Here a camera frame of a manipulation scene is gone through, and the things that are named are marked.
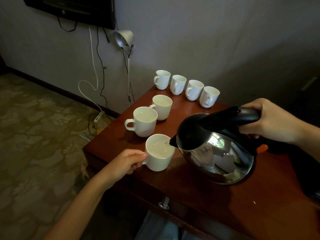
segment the gray wall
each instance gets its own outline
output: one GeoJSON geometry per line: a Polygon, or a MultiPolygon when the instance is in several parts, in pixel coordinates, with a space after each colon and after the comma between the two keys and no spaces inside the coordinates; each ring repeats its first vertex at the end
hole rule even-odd
{"type": "MultiPolygon", "coordinates": [[[[130,67],[136,99],[163,69],[218,88],[221,103],[266,97],[285,104],[319,71],[320,0],[115,0],[115,6],[119,28],[135,36],[130,67]]],[[[55,16],[23,0],[0,0],[0,11],[0,53],[8,66],[77,95],[79,80],[95,86],[88,25],[67,33],[55,16]]],[[[62,19],[66,29],[73,24],[62,19]]],[[[96,28],[91,31],[95,47],[96,28]]],[[[103,94],[110,109],[122,113],[128,106],[123,56],[102,31],[99,38],[107,67],[103,94]]],[[[102,88],[96,52],[94,58],[102,88]]],[[[98,92],[81,87],[104,105],[98,92]]]]}

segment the white cable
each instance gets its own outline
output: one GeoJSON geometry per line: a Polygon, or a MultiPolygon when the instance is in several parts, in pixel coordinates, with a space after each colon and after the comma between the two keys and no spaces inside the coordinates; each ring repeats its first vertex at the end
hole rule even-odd
{"type": "Polygon", "coordinates": [[[99,87],[98,76],[97,76],[96,68],[94,67],[94,52],[93,52],[93,50],[92,50],[92,38],[91,38],[90,26],[89,26],[89,33],[90,33],[90,44],[91,44],[92,64],[93,64],[93,68],[94,68],[94,73],[96,74],[96,78],[97,78],[97,88],[94,88],[94,86],[93,86],[90,82],[88,82],[88,81],[86,81],[86,80],[80,80],[80,81],[78,82],[78,89],[79,89],[79,91],[81,92],[81,94],[82,94],[83,96],[85,96],[88,100],[90,100],[90,101],[93,102],[96,106],[98,106],[99,109],[100,109],[100,111],[102,112],[102,109],[100,108],[100,106],[97,105],[97,104],[96,104],[94,101],[92,101],[90,98],[88,98],[86,95],[84,95],[84,94],[82,93],[82,91],[80,90],[80,86],[79,86],[81,82],[86,82],[86,83],[89,83],[89,85],[90,85],[95,91],[97,91],[97,90],[98,90],[98,87],[99,87]]]}

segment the kettle spout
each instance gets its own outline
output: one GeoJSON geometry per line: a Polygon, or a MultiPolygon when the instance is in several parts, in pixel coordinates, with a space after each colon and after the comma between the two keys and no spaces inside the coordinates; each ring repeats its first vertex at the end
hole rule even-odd
{"type": "Polygon", "coordinates": [[[178,148],[178,144],[177,144],[177,140],[176,140],[177,135],[174,135],[174,137],[172,137],[169,141],[169,144],[173,147],[178,148]]]}

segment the wall-mounted tv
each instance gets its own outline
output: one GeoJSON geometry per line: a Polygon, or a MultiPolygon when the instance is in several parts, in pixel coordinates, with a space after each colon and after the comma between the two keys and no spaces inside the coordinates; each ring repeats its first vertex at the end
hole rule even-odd
{"type": "Polygon", "coordinates": [[[80,23],[115,29],[114,0],[24,0],[29,7],[80,23]]]}

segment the silver lamp shade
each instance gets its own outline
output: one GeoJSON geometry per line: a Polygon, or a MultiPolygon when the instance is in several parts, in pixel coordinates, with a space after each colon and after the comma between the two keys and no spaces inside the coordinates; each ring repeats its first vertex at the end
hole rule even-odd
{"type": "Polygon", "coordinates": [[[131,51],[134,34],[130,30],[114,31],[113,36],[119,47],[121,47],[125,52],[131,51]]]}

